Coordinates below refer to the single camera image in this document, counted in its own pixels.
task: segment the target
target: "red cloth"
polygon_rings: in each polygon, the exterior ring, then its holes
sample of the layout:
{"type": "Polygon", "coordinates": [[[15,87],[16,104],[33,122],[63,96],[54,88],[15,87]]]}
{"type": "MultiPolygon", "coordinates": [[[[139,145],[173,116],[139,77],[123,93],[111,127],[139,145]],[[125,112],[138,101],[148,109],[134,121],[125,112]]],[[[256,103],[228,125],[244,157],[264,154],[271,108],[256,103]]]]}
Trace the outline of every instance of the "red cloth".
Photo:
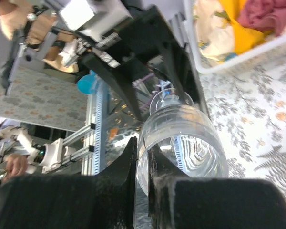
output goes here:
{"type": "Polygon", "coordinates": [[[286,26],[286,0],[247,0],[237,21],[261,32],[274,30],[279,36],[286,26]]]}

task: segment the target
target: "white container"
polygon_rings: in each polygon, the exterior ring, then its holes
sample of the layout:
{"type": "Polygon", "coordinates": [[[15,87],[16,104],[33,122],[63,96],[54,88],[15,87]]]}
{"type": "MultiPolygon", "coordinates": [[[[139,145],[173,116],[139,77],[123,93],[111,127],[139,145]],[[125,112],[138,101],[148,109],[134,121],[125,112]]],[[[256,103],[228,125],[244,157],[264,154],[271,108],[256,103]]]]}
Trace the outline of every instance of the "white container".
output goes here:
{"type": "Polygon", "coordinates": [[[193,5],[195,0],[184,0],[185,27],[189,38],[190,47],[194,56],[196,69],[201,74],[227,73],[240,74],[254,67],[286,56],[286,35],[278,37],[270,42],[255,47],[235,58],[212,67],[209,61],[200,54],[197,37],[193,26],[193,5]]]}

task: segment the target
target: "black cable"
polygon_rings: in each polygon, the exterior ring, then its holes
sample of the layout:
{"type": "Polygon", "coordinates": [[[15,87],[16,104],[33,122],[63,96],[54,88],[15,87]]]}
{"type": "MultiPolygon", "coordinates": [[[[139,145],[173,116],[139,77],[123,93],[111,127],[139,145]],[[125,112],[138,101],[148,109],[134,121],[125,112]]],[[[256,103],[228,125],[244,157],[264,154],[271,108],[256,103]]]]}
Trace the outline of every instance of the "black cable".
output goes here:
{"type": "MultiPolygon", "coordinates": [[[[52,47],[59,47],[60,49],[63,49],[65,44],[66,44],[66,42],[64,42],[64,41],[55,41],[53,43],[52,47]]],[[[38,49],[40,45],[41,45],[41,43],[40,44],[27,44],[27,47],[31,48],[31,49],[38,49]]]]}
{"type": "Polygon", "coordinates": [[[127,9],[129,8],[133,8],[133,9],[136,9],[137,11],[140,11],[140,12],[144,12],[145,10],[141,9],[140,7],[137,7],[137,6],[130,6],[130,5],[126,5],[125,6],[127,9]]]}
{"type": "Polygon", "coordinates": [[[74,35],[74,32],[71,30],[65,30],[65,29],[59,28],[57,26],[52,26],[52,28],[59,31],[60,33],[66,34],[66,35],[74,35]]]}

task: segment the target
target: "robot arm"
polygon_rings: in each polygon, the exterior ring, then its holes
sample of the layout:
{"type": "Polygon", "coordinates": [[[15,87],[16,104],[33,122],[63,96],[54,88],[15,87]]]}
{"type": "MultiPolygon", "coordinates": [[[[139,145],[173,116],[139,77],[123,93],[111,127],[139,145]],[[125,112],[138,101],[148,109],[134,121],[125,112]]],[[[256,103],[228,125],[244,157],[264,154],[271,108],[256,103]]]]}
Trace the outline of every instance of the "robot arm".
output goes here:
{"type": "Polygon", "coordinates": [[[92,49],[97,42],[100,42],[104,33],[129,17],[131,17],[130,13],[120,0],[70,0],[65,6],[56,0],[44,0],[41,7],[34,6],[33,13],[27,16],[24,28],[14,32],[8,61],[2,67],[1,84],[6,89],[6,95],[10,93],[11,84],[20,62],[27,62],[30,59],[29,62],[42,63],[49,49],[52,46],[57,46],[55,43],[61,29],[70,30],[77,37],[74,43],[76,46],[66,47],[61,54],[62,64],[68,67],[76,63],[78,58],[92,49]],[[53,23],[37,51],[36,47],[26,43],[26,37],[37,17],[48,9],[54,10],[59,20],[53,23]]]}
{"type": "Polygon", "coordinates": [[[39,153],[33,143],[33,139],[28,134],[28,130],[23,127],[8,126],[0,131],[0,137],[2,139],[12,139],[18,141],[24,149],[28,152],[28,162],[33,163],[35,157],[39,153]]]}

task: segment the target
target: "patterned fabric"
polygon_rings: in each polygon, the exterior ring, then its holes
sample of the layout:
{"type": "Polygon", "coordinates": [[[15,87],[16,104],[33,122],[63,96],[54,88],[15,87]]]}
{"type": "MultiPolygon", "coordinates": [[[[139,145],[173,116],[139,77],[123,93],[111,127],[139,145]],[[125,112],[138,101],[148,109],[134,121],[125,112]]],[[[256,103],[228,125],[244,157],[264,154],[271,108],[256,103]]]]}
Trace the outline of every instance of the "patterned fabric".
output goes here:
{"type": "Polygon", "coordinates": [[[84,126],[87,96],[76,84],[20,67],[9,96],[0,85],[0,117],[76,131],[84,126]]]}
{"type": "MultiPolygon", "coordinates": [[[[242,75],[201,75],[229,176],[274,182],[286,198],[286,57],[242,75]]],[[[151,227],[148,198],[137,189],[137,228],[151,227]]]]}

